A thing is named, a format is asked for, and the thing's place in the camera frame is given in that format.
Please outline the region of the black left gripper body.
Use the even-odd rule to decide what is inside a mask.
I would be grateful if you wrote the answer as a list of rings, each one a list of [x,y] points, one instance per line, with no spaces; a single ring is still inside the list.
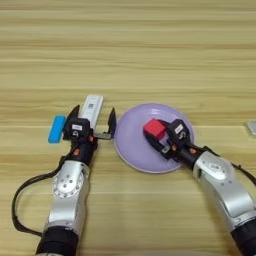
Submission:
[[[106,132],[90,134],[87,137],[68,138],[71,142],[71,149],[65,159],[82,162],[89,166],[98,147],[98,141],[111,139],[112,135]]]

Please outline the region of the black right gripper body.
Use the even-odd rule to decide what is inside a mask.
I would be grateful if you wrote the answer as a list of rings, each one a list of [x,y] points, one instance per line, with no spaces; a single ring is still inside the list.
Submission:
[[[196,161],[204,153],[204,150],[192,143],[169,143],[160,150],[160,154],[167,160],[174,160],[193,169]]]

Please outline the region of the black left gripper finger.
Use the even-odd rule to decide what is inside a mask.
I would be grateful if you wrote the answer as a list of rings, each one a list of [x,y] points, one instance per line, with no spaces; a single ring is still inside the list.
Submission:
[[[72,118],[77,118],[78,117],[78,114],[79,114],[79,109],[80,109],[80,106],[77,105],[75,106],[72,111],[69,113],[67,119],[70,120]]]
[[[117,125],[116,112],[115,108],[112,108],[111,113],[108,119],[108,133],[111,135],[111,138],[114,138],[115,130]]]

